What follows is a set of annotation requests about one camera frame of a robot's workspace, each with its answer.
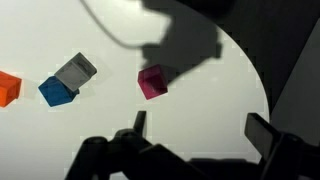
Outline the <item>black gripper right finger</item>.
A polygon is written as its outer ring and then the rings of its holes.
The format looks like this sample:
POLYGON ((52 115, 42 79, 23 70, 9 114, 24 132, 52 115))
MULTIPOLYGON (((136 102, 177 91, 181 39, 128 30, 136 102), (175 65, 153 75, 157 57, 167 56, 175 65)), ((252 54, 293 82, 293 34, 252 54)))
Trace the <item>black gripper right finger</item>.
POLYGON ((262 157, 260 180, 320 180, 320 146, 279 132, 257 113, 248 113, 245 136, 262 157))

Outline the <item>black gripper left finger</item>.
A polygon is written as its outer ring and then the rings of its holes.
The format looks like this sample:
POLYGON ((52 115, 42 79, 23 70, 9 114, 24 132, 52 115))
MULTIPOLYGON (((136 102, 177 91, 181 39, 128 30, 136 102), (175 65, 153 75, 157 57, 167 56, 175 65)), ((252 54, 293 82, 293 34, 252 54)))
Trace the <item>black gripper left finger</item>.
POLYGON ((102 136, 83 141, 65 180, 110 180, 122 172, 129 180, 210 180, 161 144, 143 137, 146 111, 137 113, 132 128, 118 130, 111 141, 102 136))

